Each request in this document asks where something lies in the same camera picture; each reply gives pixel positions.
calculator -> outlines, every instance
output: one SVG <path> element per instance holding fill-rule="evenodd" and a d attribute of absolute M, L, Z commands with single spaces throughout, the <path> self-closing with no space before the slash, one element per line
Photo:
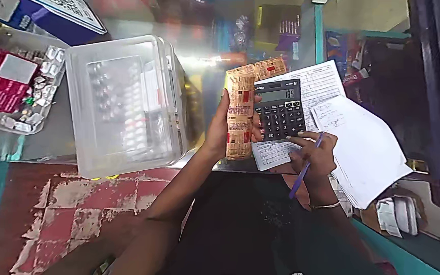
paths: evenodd
<path fill-rule="evenodd" d="M 255 94 L 263 97 L 254 104 L 259 114 L 263 141 L 276 141 L 306 131 L 303 116 L 300 79 L 290 79 L 254 86 Z"/>

bangle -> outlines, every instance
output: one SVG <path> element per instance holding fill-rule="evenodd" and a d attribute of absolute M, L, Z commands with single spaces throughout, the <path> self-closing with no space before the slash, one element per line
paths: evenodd
<path fill-rule="evenodd" d="M 331 205 L 322 205 L 322 206 L 319 206 L 319 207 L 310 205 L 310 207 L 312 207 L 313 209 L 334 208 L 334 207 L 338 207 L 340 204 L 341 204 L 341 202 L 337 202 L 337 203 L 334 203 L 334 204 L 331 204 Z"/>

hand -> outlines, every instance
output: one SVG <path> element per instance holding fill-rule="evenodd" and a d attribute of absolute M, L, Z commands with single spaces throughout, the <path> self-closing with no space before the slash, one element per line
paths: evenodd
<path fill-rule="evenodd" d="M 325 133 L 320 147 L 315 148 L 313 141 L 316 141 L 320 133 L 304 132 L 297 137 L 290 137 L 289 141 L 299 145 L 302 149 L 291 152 L 291 167 L 297 174 L 305 167 L 307 161 L 310 162 L 309 170 L 305 175 L 304 182 L 309 193 L 310 203 L 313 205 L 330 205 L 338 201 L 328 175 L 337 167 L 334 162 L 333 149 L 337 143 L 337 137 L 333 134 Z"/>
<path fill-rule="evenodd" d="M 337 167 L 334 162 L 333 149 L 337 143 L 337 137 L 333 134 L 325 133 L 319 148 L 315 148 L 313 141 L 316 141 L 320 133 L 303 132 L 299 137 L 290 137 L 289 140 L 302 149 L 291 152 L 291 167 L 297 174 L 305 167 L 307 161 L 310 162 L 309 170 L 305 175 L 305 181 L 327 178 L 327 176 Z"/>
<path fill-rule="evenodd" d="M 262 98 L 258 95 L 254 96 L 254 103 L 260 102 Z M 201 147 L 206 154 L 218 161 L 225 158 L 227 153 L 227 113 L 230 104 L 228 91 L 223 89 L 223 95 L 217 107 L 217 112 L 212 118 L 208 132 L 206 133 L 205 142 Z M 254 112 L 253 127 L 252 127 L 252 141 L 262 141 L 260 133 L 260 118 L 257 112 Z"/>

red tiled floor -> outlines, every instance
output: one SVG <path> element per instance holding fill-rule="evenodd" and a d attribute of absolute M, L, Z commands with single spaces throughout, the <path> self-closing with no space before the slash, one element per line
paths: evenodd
<path fill-rule="evenodd" d="M 39 239 L 42 241 L 69 240 L 75 211 L 74 208 L 47 208 Z"/>
<path fill-rule="evenodd" d="M 43 272 L 67 254 L 68 241 L 42 241 L 37 246 L 35 271 Z"/>
<path fill-rule="evenodd" d="M 137 186 L 137 203 L 135 208 L 144 210 L 154 202 L 160 192 L 166 188 L 168 182 L 140 181 Z"/>
<path fill-rule="evenodd" d="M 99 235 L 101 222 L 100 209 L 77 209 L 72 222 L 71 238 L 89 240 Z"/>
<path fill-rule="evenodd" d="M 79 202 L 77 207 L 84 209 L 133 209 L 136 189 L 136 181 L 106 181 L 96 185 L 92 193 Z"/>
<path fill-rule="evenodd" d="M 37 253 L 37 240 L 28 240 L 26 242 L 25 246 L 29 246 L 28 255 L 26 256 L 26 259 L 24 259 L 25 255 L 22 255 L 20 257 L 23 257 L 22 259 L 18 259 L 18 261 L 23 261 L 22 263 L 15 264 L 13 266 L 12 271 L 13 272 L 32 272 L 33 271 L 33 265 L 35 264 L 35 257 Z"/>
<path fill-rule="evenodd" d="M 24 259 L 14 272 L 43 272 L 87 241 L 112 240 L 112 250 L 121 253 L 140 223 L 137 210 L 148 208 L 179 172 L 157 168 L 115 180 L 89 181 L 79 178 L 75 166 L 13 163 L 11 167 L 0 206 L 4 214 L 0 213 L 0 275 L 8 275 L 19 255 Z M 40 227 L 34 214 L 42 216 L 42 211 Z M 21 235 L 32 223 L 36 232 L 26 237 L 35 240 L 27 255 L 22 248 L 28 239 Z"/>
<path fill-rule="evenodd" d="M 179 172 L 180 170 L 173 168 L 156 168 L 140 171 L 138 174 L 139 176 L 146 175 L 147 177 L 170 182 Z"/>

purple pen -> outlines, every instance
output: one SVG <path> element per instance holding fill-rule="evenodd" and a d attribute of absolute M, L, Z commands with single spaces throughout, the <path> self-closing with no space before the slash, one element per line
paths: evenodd
<path fill-rule="evenodd" d="M 325 132 L 321 132 L 320 136 L 318 137 L 317 141 L 315 141 L 315 148 L 320 147 L 320 144 L 322 143 L 322 138 L 324 137 Z M 295 197 L 296 191 L 300 188 L 300 185 L 302 185 L 302 179 L 309 170 L 310 162 L 307 161 L 307 164 L 303 168 L 303 170 L 298 175 L 298 178 L 295 180 L 295 184 L 293 185 L 293 188 L 290 192 L 290 199 L 293 199 Z"/>

